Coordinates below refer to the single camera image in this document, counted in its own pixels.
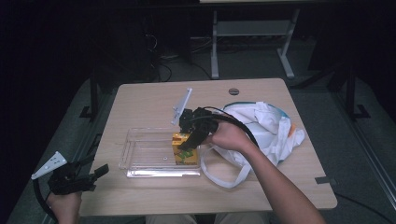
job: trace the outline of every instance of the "white plastic bag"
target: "white plastic bag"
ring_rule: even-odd
[[[304,131],[291,124],[289,116],[281,109],[264,102],[238,102],[224,106],[226,113],[247,125],[259,144],[260,150],[273,165],[285,160],[294,147],[299,146],[304,138]],[[241,153],[213,146],[224,159],[241,167],[241,172],[234,182],[226,182],[210,174],[205,165],[205,155],[201,154],[201,168],[204,174],[216,184],[230,189],[242,183],[253,170]]]

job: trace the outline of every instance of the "table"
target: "table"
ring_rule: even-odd
[[[84,192],[82,216],[125,216],[149,214],[205,214],[271,211],[254,175],[234,189],[224,189],[201,174],[199,177],[127,178],[119,169],[120,154],[131,128],[170,127],[173,106],[192,88],[187,108],[222,107],[237,101],[264,101],[282,108],[297,127],[303,122],[280,78],[126,84],[120,86],[97,149],[93,170],[108,164],[109,173],[96,181],[94,192]],[[229,89],[237,88],[238,95]],[[214,175],[231,180],[238,169],[216,152],[206,165]],[[306,135],[303,143],[278,166],[318,209],[331,209],[337,201],[329,183],[317,184],[325,173]]]

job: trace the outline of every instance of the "dark background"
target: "dark background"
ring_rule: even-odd
[[[136,2],[113,1],[129,6]],[[173,48],[187,61],[190,35],[211,35],[210,10],[156,10],[151,17],[150,11],[106,7],[90,1],[1,3],[1,222],[6,222],[87,78],[95,74],[102,91],[121,83],[150,82],[156,77],[150,64],[160,52],[147,51],[145,35],[156,35],[159,49]],[[359,77],[396,120],[394,9],[393,1],[303,8],[294,38],[317,39],[311,69],[353,57]],[[221,14],[225,19],[247,15],[260,18],[262,11],[231,9]]]

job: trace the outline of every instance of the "clear plastic tray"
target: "clear plastic tray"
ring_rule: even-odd
[[[131,129],[120,158],[127,177],[200,175],[198,148],[177,149],[182,139],[173,129]]]

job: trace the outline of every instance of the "gray floor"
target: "gray floor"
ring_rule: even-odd
[[[316,71],[307,71],[314,40],[293,40],[288,57],[295,73],[295,79],[287,79],[276,55],[280,41],[269,39],[250,39],[250,44],[233,47],[233,52],[223,51],[219,54],[219,79],[281,77],[288,86],[300,83],[313,76]],[[172,70],[169,81],[208,80],[206,72],[210,72],[210,53],[208,50],[198,51],[192,55],[195,65],[175,58],[163,61]],[[169,69],[160,66],[162,80],[170,75]],[[344,93],[327,91],[325,77],[303,90],[290,90],[294,103],[303,119],[313,145],[318,153],[324,171],[332,180],[334,192],[338,197],[336,208],[321,211],[328,223],[387,223],[376,212],[384,215],[392,223],[396,222],[395,207],[378,181],[371,163],[366,156],[367,146],[388,171],[390,179],[396,179],[396,125],[375,99],[371,89],[357,80],[356,104],[364,105],[371,115],[370,119],[359,119],[352,122],[343,108]],[[91,145],[94,137],[101,133],[106,125],[106,118],[116,95],[100,94],[100,112],[94,122],[80,119],[82,108],[90,103],[89,82],[84,83],[53,136],[46,153],[37,165],[40,167],[53,155],[61,151],[68,160],[82,155]],[[364,133],[366,141],[361,140]],[[42,191],[48,190],[46,178],[42,178]],[[368,209],[361,203],[370,206]],[[142,217],[83,217],[81,223],[142,223]],[[51,223],[41,211],[35,200],[32,184],[26,186],[18,204],[14,208],[8,223]]]

